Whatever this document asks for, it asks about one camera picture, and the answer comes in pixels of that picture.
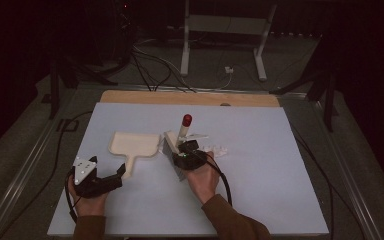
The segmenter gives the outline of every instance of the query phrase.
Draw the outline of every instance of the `floor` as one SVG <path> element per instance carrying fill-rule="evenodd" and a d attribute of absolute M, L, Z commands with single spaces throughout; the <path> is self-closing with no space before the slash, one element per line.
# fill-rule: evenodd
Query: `floor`
<path fill-rule="evenodd" d="M 103 86 L 84 76 L 77 89 L 61 86 L 61 108 L 54 120 L 48 119 L 50 106 L 41 102 L 50 89 L 49 76 L 44 78 L 37 84 L 38 97 L 0 140 L 0 239 L 63 239 L 46 233 L 66 170 L 73 162 L 90 115 L 79 117 L 75 131 L 62 134 L 58 126 L 66 119 L 93 110 L 107 89 L 148 90 L 135 65 L 141 65 L 142 75 L 151 88 L 165 81 L 158 91 L 267 94 L 301 76 L 317 43 L 311 38 L 269 37 L 263 53 L 268 80 L 260 81 L 252 55 L 254 39 L 203 35 L 192 43 L 189 75 L 176 78 L 182 41 L 171 39 L 162 43 L 143 37 L 134 48 L 138 63 L 132 59 L 131 64 L 109 77 L 118 86 Z M 232 74 L 225 72 L 226 66 L 233 68 Z M 302 136 L 315 156 L 316 161 L 299 145 L 326 223 L 334 231 L 318 237 L 274 239 L 384 239 L 384 175 L 342 94 L 335 93 L 334 131 L 329 133 L 321 121 L 323 99 L 309 102 L 305 98 L 310 86 L 311 83 L 305 84 L 279 96 L 279 102 L 296 128 L 296 136 Z M 20 176 L 19 169 L 28 174 Z M 335 187 L 332 196 L 329 185 Z"/>

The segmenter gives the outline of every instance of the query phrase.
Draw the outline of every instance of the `person's left hand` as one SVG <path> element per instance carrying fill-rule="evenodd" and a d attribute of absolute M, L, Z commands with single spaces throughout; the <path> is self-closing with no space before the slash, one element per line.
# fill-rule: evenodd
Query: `person's left hand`
<path fill-rule="evenodd" d="M 73 175 L 68 179 L 68 191 L 70 192 L 73 202 L 76 203 L 80 196 L 77 196 L 74 190 Z M 107 200 L 108 193 L 102 194 L 95 198 L 81 198 L 76 206 L 77 216 L 104 216 L 105 215 L 105 202 Z"/>

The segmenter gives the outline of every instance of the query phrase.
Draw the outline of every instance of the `white stand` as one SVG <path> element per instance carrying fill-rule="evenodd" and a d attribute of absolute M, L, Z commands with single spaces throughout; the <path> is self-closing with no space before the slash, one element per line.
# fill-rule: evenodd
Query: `white stand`
<path fill-rule="evenodd" d="M 273 20 L 277 5 L 273 4 L 270 7 L 269 15 L 266 19 L 258 19 L 191 15 L 189 14 L 189 0 L 185 1 L 185 29 L 182 63 L 180 66 L 180 74 L 183 77 L 186 77 L 189 71 L 189 31 L 202 31 L 261 35 L 260 45 L 258 48 L 254 49 L 254 58 L 258 71 L 258 78 L 263 81 L 267 80 L 261 54 L 270 33 L 271 22 Z"/>

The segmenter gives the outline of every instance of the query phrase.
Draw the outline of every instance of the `dark background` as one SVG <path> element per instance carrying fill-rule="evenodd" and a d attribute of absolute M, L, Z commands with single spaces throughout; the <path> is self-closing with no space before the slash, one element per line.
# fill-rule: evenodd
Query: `dark background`
<path fill-rule="evenodd" d="M 36 97 L 34 84 L 49 74 L 49 46 L 55 36 L 64 29 L 73 35 L 81 33 L 86 36 L 83 42 L 72 41 L 84 46 L 90 46 L 89 38 L 99 39 L 85 24 L 87 17 L 78 7 L 82 4 L 81 0 L 0 1 L 0 137 Z M 232 1 L 191 7 L 212 12 L 214 4 L 221 15 L 255 14 L 252 10 L 233 11 L 229 7 Z M 164 40 L 167 25 L 182 25 L 183 7 L 178 0 L 138 0 L 132 17 L 151 35 Z M 72 24 L 77 30 L 67 31 Z M 384 1 L 279 1 L 272 30 L 277 36 L 323 35 L 308 68 L 334 67 L 337 90 L 344 93 L 384 171 Z"/>

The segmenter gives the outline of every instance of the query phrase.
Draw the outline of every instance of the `paddle handle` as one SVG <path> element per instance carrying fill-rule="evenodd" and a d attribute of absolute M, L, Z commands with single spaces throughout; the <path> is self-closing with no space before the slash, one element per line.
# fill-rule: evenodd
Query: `paddle handle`
<path fill-rule="evenodd" d="M 127 179 L 132 176 L 133 164 L 135 162 L 135 158 L 131 156 L 127 156 L 126 160 L 126 172 L 123 174 L 122 179 Z"/>

